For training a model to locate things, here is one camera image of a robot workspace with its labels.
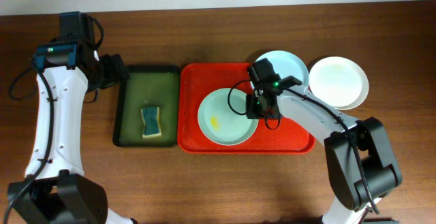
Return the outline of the light green plate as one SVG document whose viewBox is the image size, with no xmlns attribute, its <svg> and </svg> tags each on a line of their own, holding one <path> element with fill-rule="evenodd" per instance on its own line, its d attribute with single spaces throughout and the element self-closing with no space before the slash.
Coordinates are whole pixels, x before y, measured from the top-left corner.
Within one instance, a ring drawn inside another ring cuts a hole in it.
<svg viewBox="0 0 436 224">
<path fill-rule="evenodd" d="M 258 120 L 248 119 L 246 93 L 238 89 L 222 88 L 209 93 L 198 108 L 198 125 L 212 142 L 235 146 L 247 141 L 256 131 Z"/>
</svg>

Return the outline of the green yellow sponge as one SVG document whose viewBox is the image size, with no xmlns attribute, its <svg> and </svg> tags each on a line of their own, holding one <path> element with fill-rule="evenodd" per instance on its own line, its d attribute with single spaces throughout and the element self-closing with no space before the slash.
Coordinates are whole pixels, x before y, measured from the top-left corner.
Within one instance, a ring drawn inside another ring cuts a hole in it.
<svg viewBox="0 0 436 224">
<path fill-rule="evenodd" d="M 141 109 L 142 122 L 144 125 L 142 138 L 144 140 L 162 136 L 159 115 L 159 107 L 157 106 L 149 106 Z"/>
</svg>

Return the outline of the white plate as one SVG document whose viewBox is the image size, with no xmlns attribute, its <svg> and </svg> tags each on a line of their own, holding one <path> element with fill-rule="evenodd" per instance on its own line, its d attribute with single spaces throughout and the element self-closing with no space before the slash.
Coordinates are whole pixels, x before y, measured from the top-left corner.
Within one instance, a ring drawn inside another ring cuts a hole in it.
<svg viewBox="0 0 436 224">
<path fill-rule="evenodd" d="M 345 57 L 325 57 L 309 71 L 311 92 L 338 110 L 361 105 L 369 94 L 369 79 L 364 70 Z"/>
</svg>

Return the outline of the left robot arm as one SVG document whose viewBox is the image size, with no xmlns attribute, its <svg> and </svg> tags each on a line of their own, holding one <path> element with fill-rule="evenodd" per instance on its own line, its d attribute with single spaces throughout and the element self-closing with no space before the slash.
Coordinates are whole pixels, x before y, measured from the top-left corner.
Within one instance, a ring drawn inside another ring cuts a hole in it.
<svg viewBox="0 0 436 224">
<path fill-rule="evenodd" d="M 119 55 L 99 56 L 100 41 L 59 37 L 37 48 L 39 108 L 25 179 L 9 184 L 3 222 L 15 210 L 27 223 L 135 223 L 108 206 L 106 192 L 85 178 L 80 153 L 84 97 L 127 78 Z"/>
</svg>

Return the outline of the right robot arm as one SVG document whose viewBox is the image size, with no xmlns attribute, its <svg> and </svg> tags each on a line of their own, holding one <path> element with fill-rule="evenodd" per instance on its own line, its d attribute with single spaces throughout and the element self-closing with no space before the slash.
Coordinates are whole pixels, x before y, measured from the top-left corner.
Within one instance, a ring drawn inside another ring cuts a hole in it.
<svg viewBox="0 0 436 224">
<path fill-rule="evenodd" d="M 334 192 L 320 223 L 364 223 L 377 203 L 403 181 L 386 129 L 374 117 L 359 120 L 316 98 L 293 76 L 251 76 L 247 117 L 288 118 L 324 145 Z"/>
</svg>

